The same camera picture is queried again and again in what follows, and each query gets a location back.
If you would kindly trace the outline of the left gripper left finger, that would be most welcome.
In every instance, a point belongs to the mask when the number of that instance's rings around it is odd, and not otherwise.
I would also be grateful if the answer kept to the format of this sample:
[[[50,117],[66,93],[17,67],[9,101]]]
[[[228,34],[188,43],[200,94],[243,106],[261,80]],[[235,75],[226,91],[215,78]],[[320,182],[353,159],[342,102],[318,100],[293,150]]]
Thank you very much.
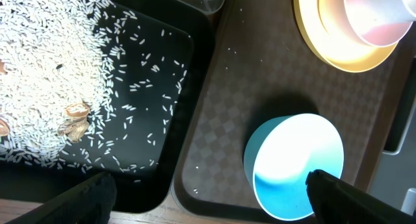
[[[107,224],[116,202],[116,183],[101,172],[7,224]]]

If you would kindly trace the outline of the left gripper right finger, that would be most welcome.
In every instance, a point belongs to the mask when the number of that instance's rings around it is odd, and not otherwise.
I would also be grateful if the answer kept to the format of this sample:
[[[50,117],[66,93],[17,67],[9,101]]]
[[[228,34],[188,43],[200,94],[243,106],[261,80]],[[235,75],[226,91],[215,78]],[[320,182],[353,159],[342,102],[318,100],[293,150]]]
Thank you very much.
[[[415,223],[415,217],[377,200],[323,170],[310,172],[305,184],[309,202],[319,223]]]

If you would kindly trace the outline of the blue bowl with rice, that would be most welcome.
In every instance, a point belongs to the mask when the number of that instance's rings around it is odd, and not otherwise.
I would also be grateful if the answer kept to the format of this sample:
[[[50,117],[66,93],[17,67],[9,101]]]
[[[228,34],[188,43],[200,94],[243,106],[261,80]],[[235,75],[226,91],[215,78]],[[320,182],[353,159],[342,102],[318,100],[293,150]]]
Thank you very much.
[[[321,169],[340,178],[344,165],[338,130],[317,114],[270,119],[250,136],[243,167],[257,203],[271,217],[298,221],[312,215],[306,179]]]

